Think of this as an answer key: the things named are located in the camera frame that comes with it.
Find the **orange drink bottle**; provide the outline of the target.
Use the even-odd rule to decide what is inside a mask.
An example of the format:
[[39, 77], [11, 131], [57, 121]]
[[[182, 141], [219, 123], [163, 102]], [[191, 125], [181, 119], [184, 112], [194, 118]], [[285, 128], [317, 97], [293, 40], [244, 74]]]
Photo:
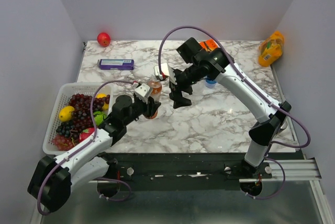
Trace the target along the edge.
[[148, 80], [147, 85], [152, 88], [150, 96], [154, 99], [155, 102], [159, 102], [162, 92], [162, 84], [160, 83], [160, 81], [156, 79], [156, 77], [152, 76]]

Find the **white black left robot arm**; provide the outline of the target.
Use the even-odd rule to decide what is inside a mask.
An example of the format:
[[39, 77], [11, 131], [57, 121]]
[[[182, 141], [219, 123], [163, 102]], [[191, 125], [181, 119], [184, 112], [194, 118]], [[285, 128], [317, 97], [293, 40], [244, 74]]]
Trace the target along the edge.
[[46, 216], [59, 210], [71, 195], [75, 174], [119, 141], [130, 123], [153, 116], [160, 106], [152, 97], [144, 102], [137, 96], [118, 96], [111, 113], [87, 139], [55, 158], [41, 158], [27, 189], [37, 200], [39, 213]]

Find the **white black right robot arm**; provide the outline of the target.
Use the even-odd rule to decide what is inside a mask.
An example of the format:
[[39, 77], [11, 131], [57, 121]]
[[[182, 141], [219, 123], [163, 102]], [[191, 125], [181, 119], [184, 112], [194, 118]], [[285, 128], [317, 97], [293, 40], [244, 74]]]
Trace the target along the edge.
[[259, 173], [259, 165], [285, 122], [291, 105], [262, 91], [220, 48], [206, 51], [194, 38], [189, 38], [177, 52], [190, 66], [183, 71], [168, 67], [166, 76], [169, 77], [174, 108], [190, 106], [192, 102], [182, 94], [192, 94], [192, 86], [206, 77], [233, 93], [255, 117], [256, 124], [249, 130], [251, 143], [244, 156], [245, 162], [241, 164], [241, 173], [248, 178], [254, 177]]

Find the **clear bottle blue label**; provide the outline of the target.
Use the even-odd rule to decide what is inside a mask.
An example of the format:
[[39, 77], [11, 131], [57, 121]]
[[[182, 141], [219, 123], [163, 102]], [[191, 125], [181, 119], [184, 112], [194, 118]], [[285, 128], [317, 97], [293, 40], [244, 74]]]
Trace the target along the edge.
[[216, 84], [217, 82], [215, 80], [205, 79], [205, 86], [207, 88], [214, 88]]

